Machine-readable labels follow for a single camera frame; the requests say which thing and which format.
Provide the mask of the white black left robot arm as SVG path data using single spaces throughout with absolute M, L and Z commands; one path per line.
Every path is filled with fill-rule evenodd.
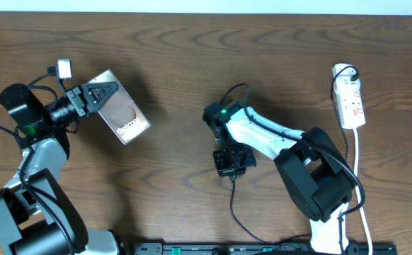
M 130 254 L 110 230 L 85 226 L 58 176 L 69 158 L 68 126 L 98 112 L 118 83 L 82 84 L 45 106 L 34 84 L 12 84 L 0 104 L 16 121 L 22 152 L 16 175 L 0 189 L 0 246 L 5 254 Z

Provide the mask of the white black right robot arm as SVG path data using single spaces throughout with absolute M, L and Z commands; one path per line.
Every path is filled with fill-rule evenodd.
M 357 181 L 322 129 L 289 129 L 239 101 L 214 102 L 202 119 L 220 146 L 213 153 L 220 176 L 235 182 L 256 165 L 253 151 L 258 150 L 273 160 L 294 204 L 309 218 L 312 249 L 340 254 L 348 248 L 344 213 Z

